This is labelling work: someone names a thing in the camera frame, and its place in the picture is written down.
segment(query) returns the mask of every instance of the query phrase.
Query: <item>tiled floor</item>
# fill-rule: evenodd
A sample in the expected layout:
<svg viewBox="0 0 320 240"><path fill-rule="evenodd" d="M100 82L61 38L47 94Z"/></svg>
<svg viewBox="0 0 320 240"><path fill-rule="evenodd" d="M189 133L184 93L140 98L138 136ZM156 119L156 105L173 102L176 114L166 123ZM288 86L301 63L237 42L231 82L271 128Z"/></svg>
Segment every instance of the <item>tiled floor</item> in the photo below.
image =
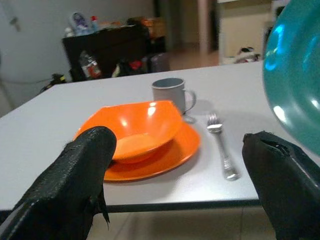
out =
<svg viewBox="0 0 320 240"><path fill-rule="evenodd" d="M212 51L207 55L200 54L199 46L188 44L169 51L171 70L193 69L219 65L219 51Z"/></svg>
<svg viewBox="0 0 320 240"><path fill-rule="evenodd" d="M88 240L275 240L261 207L112 213L94 218Z"/></svg>

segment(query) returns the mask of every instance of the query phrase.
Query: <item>fork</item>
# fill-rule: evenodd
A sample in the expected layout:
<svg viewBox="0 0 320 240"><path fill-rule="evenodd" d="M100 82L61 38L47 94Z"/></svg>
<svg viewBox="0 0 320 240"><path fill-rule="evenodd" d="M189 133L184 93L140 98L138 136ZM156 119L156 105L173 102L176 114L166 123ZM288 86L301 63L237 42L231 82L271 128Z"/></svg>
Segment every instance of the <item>fork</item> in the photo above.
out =
<svg viewBox="0 0 320 240"><path fill-rule="evenodd" d="M222 122L219 120L217 115L214 112L208 114L207 127L208 131L216 136L220 156L223 162L223 176L226 180L234 181L237 180L240 175L237 172L236 168L232 164L232 160L226 150L223 138L222 138Z"/></svg>

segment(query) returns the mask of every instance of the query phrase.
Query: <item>orange bowl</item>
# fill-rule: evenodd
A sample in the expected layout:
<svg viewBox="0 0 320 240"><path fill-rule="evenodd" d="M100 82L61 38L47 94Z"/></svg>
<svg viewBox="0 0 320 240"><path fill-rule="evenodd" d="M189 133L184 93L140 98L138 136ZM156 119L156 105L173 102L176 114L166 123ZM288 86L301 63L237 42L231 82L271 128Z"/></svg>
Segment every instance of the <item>orange bowl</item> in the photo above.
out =
<svg viewBox="0 0 320 240"><path fill-rule="evenodd" d="M113 160L132 164L152 156L170 141L182 126L183 119L171 101L148 101L103 107L78 130L75 138L87 129L105 126L117 139Z"/></svg>

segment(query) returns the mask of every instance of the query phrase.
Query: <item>gray mug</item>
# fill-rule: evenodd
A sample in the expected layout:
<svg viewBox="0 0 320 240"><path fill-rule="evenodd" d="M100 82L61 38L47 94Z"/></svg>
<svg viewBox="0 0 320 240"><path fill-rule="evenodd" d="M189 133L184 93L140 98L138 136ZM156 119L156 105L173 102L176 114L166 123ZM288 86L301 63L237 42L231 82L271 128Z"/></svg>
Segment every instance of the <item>gray mug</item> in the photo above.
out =
<svg viewBox="0 0 320 240"><path fill-rule="evenodd" d="M194 91L185 90L185 81L180 78L164 78L152 83L153 99L171 100L180 110L181 114L192 109L197 101L197 96ZM189 93L192 97L191 107L186 108L186 95Z"/></svg>

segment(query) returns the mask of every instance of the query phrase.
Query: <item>teal bowl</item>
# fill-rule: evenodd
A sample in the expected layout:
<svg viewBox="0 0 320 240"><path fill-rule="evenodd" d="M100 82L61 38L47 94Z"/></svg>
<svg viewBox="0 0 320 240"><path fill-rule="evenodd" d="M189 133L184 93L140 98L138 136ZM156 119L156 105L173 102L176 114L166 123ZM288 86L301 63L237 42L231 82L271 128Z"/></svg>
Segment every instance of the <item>teal bowl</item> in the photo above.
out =
<svg viewBox="0 0 320 240"><path fill-rule="evenodd" d="M269 105L284 128L320 156L320 0L291 0L263 64Z"/></svg>

